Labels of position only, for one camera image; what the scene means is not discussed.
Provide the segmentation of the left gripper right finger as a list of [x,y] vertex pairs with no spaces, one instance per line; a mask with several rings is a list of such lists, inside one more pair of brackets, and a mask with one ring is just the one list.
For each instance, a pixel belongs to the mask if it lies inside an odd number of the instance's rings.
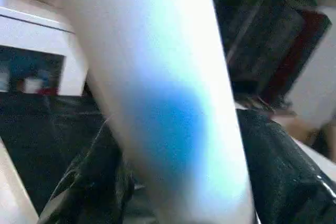
[[335,223],[335,182],[280,124],[254,110],[236,113],[261,223]]

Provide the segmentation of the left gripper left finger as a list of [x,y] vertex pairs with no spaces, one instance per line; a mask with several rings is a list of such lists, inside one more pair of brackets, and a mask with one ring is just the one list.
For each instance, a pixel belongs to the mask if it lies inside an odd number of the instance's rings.
[[70,163],[38,223],[122,223],[133,191],[122,150],[104,124]]

